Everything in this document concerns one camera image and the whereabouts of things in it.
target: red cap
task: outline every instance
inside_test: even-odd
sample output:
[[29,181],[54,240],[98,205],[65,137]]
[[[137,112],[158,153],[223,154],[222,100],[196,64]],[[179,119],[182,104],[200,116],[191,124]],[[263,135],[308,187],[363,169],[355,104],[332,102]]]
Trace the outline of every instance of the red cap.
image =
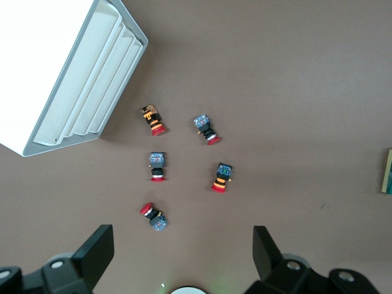
[[224,193],[225,192],[224,188],[220,188],[220,187],[217,187],[215,185],[212,185],[211,189],[214,190],[215,192],[218,192],[218,193]]
[[151,178],[151,182],[163,182],[165,178]]
[[156,129],[152,130],[153,136],[158,136],[165,131],[166,131],[166,128],[164,127],[164,125],[161,125],[160,127],[157,127]]
[[221,138],[220,137],[215,137],[210,139],[210,141],[208,141],[207,145],[212,145],[215,144],[216,142],[218,142]]
[[153,207],[153,204],[147,203],[143,208],[140,210],[140,214],[146,214],[151,208]]

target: white round object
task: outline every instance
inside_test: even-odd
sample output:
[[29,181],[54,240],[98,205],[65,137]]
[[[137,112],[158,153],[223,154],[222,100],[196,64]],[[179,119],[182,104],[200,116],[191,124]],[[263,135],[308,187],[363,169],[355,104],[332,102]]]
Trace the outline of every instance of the white round object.
[[175,290],[171,294],[206,294],[206,292],[193,287],[183,287]]

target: brown surface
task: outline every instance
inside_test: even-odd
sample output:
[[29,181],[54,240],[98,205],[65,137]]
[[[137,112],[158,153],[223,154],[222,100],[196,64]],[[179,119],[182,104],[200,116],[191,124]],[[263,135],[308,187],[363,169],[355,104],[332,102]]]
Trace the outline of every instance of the brown surface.
[[[320,274],[352,268],[389,293],[392,2],[124,3],[150,45],[102,138],[29,158],[0,146],[0,265],[28,273],[110,223],[97,294],[238,294],[257,278],[252,227],[265,225]],[[214,146],[193,125],[202,113]],[[166,182],[149,180],[151,151],[166,152]],[[224,195],[210,189],[219,161],[233,165]],[[139,215],[146,202],[164,231]]]

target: silver screw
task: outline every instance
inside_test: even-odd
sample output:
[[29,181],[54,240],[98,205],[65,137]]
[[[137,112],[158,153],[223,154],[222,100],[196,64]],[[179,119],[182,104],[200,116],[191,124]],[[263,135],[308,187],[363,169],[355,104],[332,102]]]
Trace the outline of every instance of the silver screw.
[[300,265],[297,264],[297,262],[288,262],[287,267],[294,271],[298,271],[299,269],[301,269]]
[[59,268],[60,266],[62,266],[64,264],[64,262],[62,262],[61,260],[59,260],[58,262],[53,262],[50,267],[51,268]]
[[0,273],[0,279],[3,279],[3,278],[5,278],[5,277],[8,277],[9,275],[10,275],[10,271],[2,271],[1,273]]
[[339,277],[343,280],[343,281],[346,281],[346,282],[353,282],[355,279],[354,279],[354,277],[352,276],[352,274],[350,274],[350,273],[348,273],[348,272],[346,272],[346,271],[341,271],[340,273],[339,273]]

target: bolt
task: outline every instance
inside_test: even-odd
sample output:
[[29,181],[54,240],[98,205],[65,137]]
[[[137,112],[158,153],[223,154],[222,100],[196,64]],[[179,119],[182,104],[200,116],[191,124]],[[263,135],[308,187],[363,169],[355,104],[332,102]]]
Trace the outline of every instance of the bolt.
[[0,279],[3,279],[5,277],[8,277],[10,275],[10,271],[2,271],[0,272]]
[[341,271],[340,273],[339,273],[339,277],[343,280],[343,281],[346,281],[346,282],[353,282],[355,279],[354,279],[354,277],[352,276],[352,274],[350,274],[350,273],[348,273],[348,272],[346,272],[346,271]]
[[59,260],[58,262],[53,262],[50,267],[51,268],[59,268],[60,266],[62,266],[64,264],[64,262],[62,262],[61,260]]
[[294,271],[298,271],[301,268],[297,262],[288,262],[287,267]]

